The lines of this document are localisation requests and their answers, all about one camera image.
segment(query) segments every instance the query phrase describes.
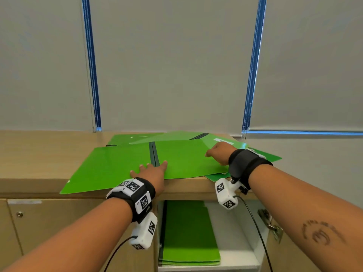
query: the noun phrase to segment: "stack of green folders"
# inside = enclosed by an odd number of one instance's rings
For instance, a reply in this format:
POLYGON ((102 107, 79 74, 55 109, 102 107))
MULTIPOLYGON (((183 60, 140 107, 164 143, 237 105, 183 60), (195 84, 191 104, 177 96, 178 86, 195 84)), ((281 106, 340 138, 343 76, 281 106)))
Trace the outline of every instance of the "stack of green folders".
POLYGON ((159 265, 219 265, 221 256, 203 201, 165 201, 159 265))
MULTIPOLYGON (((159 166, 164 160, 168 161, 165 179, 205 175, 217 181, 229 177, 228 166, 204 157, 219 141, 226 141, 238 149, 247 148, 246 143, 200 132, 115 135, 107 146, 95 148, 89 154, 61 194, 110 189, 129 179, 130 170, 138 172, 140 164, 159 166)), ((270 155, 268 159, 273 162, 280 158, 270 155)))

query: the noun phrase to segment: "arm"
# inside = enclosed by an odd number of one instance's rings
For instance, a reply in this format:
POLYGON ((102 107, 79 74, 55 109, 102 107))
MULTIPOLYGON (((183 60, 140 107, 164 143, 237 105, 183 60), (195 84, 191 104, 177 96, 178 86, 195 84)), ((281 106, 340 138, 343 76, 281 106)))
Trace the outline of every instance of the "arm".
MULTIPOLYGON (((132 178, 147 179, 159 195, 164 190, 167 163, 132 178)), ((123 199, 110 198, 55 236, 20 258, 3 272, 98 272, 132 221, 132 211, 123 199)))
MULTIPOLYGON (((228 164, 236 148, 220 142, 206 156, 228 164)), ((363 210, 270 165, 248 183, 294 243, 322 271, 361 271, 363 210)))

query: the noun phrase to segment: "roller blind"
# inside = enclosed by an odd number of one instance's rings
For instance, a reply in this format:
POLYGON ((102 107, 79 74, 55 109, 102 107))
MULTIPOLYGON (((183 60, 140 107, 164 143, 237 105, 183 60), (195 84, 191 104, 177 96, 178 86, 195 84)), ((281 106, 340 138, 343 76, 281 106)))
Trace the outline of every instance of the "roller blind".
POLYGON ((90 0, 102 129, 241 134, 258 0, 90 0))
POLYGON ((0 0, 0 129, 92 130, 81 0, 0 0))
POLYGON ((251 130, 363 131, 363 0, 267 0, 251 130))

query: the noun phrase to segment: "black cable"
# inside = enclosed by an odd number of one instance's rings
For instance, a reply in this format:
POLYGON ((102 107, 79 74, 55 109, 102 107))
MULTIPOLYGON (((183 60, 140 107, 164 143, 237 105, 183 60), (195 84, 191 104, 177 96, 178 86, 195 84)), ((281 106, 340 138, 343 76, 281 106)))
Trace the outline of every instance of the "black cable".
POLYGON ((127 242, 129 239, 136 239, 137 238, 137 236, 131 236, 131 237, 129 237, 129 238, 127 238, 127 239, 125 239, 116 249, 115 249, 115 251, 113 252, 113 254, 112 254, 112 256, 111 256, 111 258, 109 259, 109 261, 108 261, 108 263, 107 263, 107 265, 106 265, 106 268, 103 270, 103 272, 106 272, 106 270, 107 270, 107 268, 108 268, 108 266, 110 265, 110 262, 111 262, 111 260, 112 260, 112 258, 113 258, 113 256, 116 254, 116 252, 117 252, 117 250, 125 243, 125 242, 127 242))
POLYGON ((268 263, 269 263, 269 266, 270 266, 270 270, 271 270, 271 272, 273 272, 273 270, 272 270, 272 266, 271 266, 271 262, 270 262, 270 257, 269 257, 269 254, 267 253, 267 249, 266 249, 266 246, 265 246, 265 243, 264 243, 264 240, 263 240, 263 238, 262 238, 262 236, 261 236, 261 232, 260 232, 260 229, 258 228, 258 226, 257 226, 257 223, 256 223, 256 220, 254 219, 254 217, 253 217, 253 215, 252 215, 252 213, 251 213, 251 211, 249 210, 249 208, 248 208, 248 206, 247 206, 247 203, 246 203, 246 201, 244 201, 244 199, 243 198, 241 198, 240 196, 233 196, 234 198, 239 198, 244 204, 245 204, 245 206, 247 207, 247 210, 248 210, 248 212, 250 213, 250 215, 251 215, 251 218, 253 219, 253 222, 254 222, 254 224, 256 225, 256 228, 257 228, 257 232, 258 232, 258 234, 259 234, 259 236, 260 236, 260 239, 261 239, 261 241, 262 241, 262 245, 264 246, 264 249, 265 249, 265 253, 266 253, 266 257, 267 257, 267 261, 268 261, 268 263))

